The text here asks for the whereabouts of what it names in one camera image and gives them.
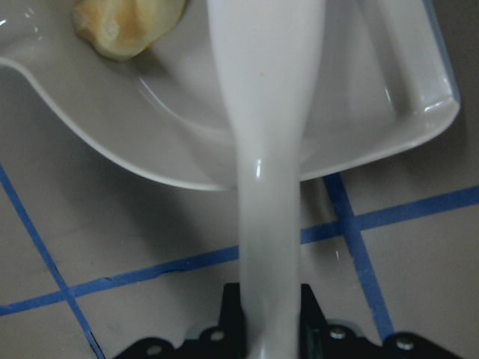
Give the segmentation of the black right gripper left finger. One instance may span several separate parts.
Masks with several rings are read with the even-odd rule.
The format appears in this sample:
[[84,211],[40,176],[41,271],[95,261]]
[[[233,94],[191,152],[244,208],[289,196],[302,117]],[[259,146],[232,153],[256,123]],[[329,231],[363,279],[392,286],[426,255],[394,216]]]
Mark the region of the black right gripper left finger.
[[226,283],[223,286],[219,327],[225,333],[245,333],[239,283]]

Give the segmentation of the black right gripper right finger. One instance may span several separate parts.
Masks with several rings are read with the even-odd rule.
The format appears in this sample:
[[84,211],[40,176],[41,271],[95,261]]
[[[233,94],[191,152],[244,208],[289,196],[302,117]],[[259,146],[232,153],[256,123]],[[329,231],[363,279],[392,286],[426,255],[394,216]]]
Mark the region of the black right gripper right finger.
[[309,284],[301,285],[300,336],[320,335],[326,329],[326,318]]

